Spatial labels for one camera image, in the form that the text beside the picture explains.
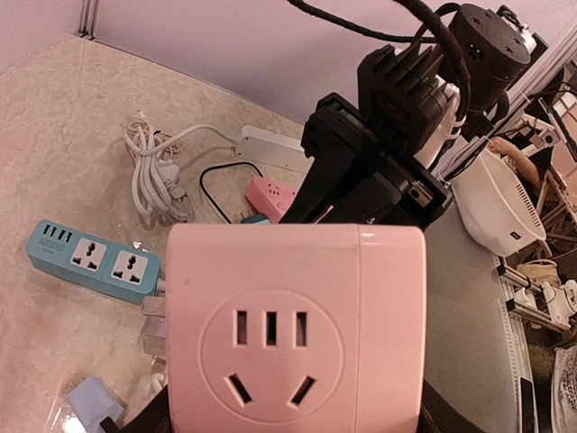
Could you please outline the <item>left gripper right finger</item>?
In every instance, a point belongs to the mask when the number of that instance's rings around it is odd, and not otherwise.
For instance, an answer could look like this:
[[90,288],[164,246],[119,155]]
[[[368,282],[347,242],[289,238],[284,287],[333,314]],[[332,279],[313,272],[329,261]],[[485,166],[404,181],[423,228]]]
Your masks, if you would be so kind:
[[483,433],[423,381],[417,433]]

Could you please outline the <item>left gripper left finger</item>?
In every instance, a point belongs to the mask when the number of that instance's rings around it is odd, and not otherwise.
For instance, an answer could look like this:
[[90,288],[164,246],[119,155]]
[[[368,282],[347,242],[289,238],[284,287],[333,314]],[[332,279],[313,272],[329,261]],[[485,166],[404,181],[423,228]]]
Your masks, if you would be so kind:
[[121,433],[172,433],[169,412],[169,387],[165,386]]

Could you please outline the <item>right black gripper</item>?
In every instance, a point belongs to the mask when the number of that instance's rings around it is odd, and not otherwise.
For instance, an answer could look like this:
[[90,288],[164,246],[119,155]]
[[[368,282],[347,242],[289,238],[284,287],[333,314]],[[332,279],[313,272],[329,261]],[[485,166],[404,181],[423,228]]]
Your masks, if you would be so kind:
[[359,111],[336,93],[318,101],[301,146],[313,163],[281,224],[427,228],[453,201],[415,158],[400,158],[378,143]]

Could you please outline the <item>light blue small plug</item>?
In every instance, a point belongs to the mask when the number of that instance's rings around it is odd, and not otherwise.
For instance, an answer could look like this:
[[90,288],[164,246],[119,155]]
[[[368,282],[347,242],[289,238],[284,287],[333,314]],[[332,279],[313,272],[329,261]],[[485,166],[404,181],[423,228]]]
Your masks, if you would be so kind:
[[100,378],[85,378],[67,395],[67,401],[86,432],[121,431],[125,410]]

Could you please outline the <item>pink triangular power strip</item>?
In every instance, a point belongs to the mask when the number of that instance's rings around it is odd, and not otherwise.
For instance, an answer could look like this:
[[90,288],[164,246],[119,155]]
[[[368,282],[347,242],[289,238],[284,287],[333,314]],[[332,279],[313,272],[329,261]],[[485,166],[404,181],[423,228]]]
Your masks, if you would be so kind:
[[297,190],[263,177],[255,177],[245,197],[254,209],[272,224],[278,223],[292,205]]

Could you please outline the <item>teal plug adapter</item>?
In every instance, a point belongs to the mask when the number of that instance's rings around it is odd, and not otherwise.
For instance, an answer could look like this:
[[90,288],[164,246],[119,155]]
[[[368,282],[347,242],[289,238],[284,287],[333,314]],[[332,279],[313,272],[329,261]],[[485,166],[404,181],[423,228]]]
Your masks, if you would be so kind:
[[248,216],[248,217],[243,218],[241,223],[242,224],[248,224],[248,225],[253,225],[253,224],[269,225],[270,220],[265,215],[258,214],[258,215]]

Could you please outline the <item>white power strip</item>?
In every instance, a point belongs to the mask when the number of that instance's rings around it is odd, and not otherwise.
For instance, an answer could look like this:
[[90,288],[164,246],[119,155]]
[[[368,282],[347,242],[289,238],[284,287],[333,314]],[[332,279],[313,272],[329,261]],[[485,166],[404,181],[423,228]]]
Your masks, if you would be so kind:
[[234,152],[237,157],[302,174],[313,162],[306,157],[300,140],[250,125],[241,129]]

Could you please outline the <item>purple power strip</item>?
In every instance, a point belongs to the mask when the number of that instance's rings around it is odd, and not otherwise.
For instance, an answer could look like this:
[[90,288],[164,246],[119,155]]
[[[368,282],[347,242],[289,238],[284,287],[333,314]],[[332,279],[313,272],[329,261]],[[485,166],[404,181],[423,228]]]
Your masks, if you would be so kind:
[[147,316],[142,331],[142,348],[145,354],[166,356],[167,326],[165,317]]

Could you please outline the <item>pink small plug adapter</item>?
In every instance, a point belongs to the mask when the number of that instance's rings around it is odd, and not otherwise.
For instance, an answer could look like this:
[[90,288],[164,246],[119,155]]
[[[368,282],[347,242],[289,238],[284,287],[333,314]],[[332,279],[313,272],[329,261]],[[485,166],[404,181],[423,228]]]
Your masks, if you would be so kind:
[[166,261],[177,432],[413,432],[426,242],[409,226],[177,225]]

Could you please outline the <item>teal power strip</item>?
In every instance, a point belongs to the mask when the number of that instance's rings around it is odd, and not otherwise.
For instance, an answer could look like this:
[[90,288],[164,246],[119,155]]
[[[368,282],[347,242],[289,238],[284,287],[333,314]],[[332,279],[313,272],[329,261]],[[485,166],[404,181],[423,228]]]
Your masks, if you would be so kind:
[[25,252],[42,272],[133,304],[164,290],[158,255],[49,220],[37,224]]

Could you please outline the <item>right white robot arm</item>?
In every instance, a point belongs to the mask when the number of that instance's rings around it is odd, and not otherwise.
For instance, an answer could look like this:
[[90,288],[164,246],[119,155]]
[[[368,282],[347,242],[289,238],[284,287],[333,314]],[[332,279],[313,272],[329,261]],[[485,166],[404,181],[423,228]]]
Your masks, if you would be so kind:
[[404,7],[420,28],[384,35],[361,61],[357,102],[317,102],[301,139],[312,163],[281,222],[426,229],[456,204],[469,235],[498,256],[544,240],[519,169],[490,148],[534,38],[504,7]]

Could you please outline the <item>left aluminium corner post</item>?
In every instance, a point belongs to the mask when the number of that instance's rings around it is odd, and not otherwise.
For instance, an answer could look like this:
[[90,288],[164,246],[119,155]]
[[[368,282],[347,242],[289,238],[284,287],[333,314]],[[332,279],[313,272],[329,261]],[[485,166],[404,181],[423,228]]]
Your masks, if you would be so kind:
[[78,25],[78,35],[80,38],[95,39],[96,21],[100,0],[83,0],[81,3],[81,12]]

